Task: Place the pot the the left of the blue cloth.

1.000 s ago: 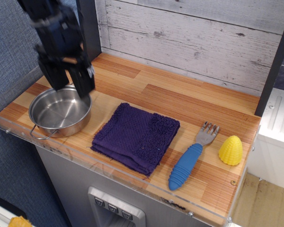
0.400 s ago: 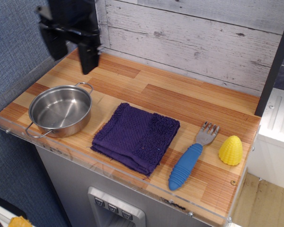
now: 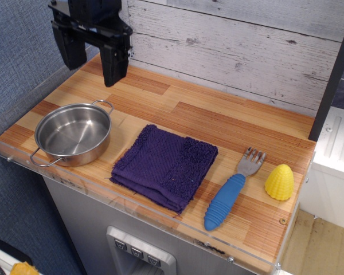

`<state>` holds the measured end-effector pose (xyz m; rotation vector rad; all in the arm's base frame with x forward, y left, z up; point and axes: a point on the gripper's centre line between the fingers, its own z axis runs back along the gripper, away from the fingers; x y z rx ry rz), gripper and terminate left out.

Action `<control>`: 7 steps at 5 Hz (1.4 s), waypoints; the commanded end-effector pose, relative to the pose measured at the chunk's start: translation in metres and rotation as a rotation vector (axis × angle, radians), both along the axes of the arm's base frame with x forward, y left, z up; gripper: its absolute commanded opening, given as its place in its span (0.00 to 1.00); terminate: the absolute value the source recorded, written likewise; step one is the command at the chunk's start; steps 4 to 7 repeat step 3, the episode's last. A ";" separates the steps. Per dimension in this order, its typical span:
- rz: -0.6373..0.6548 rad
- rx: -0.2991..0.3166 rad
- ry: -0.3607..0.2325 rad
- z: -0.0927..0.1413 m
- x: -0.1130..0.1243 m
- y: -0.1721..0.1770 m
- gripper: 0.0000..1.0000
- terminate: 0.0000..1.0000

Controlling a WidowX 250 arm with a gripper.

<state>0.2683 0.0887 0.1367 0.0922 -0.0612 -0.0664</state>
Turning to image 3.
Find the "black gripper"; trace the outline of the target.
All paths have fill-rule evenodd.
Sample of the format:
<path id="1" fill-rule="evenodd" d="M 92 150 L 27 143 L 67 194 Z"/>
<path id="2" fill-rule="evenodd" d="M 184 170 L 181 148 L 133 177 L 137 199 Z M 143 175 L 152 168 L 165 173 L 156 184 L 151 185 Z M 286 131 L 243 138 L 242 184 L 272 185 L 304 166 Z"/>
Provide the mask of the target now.
<path id="1" fill-rule="evenodd" d="M 100 48 L 106 87 L 126 77 L 132 29 L 119 16 L 121 1 L 50 1 L 48 7 L 56 44 L 69 70 L 86 63 L 88 43 Z"/>

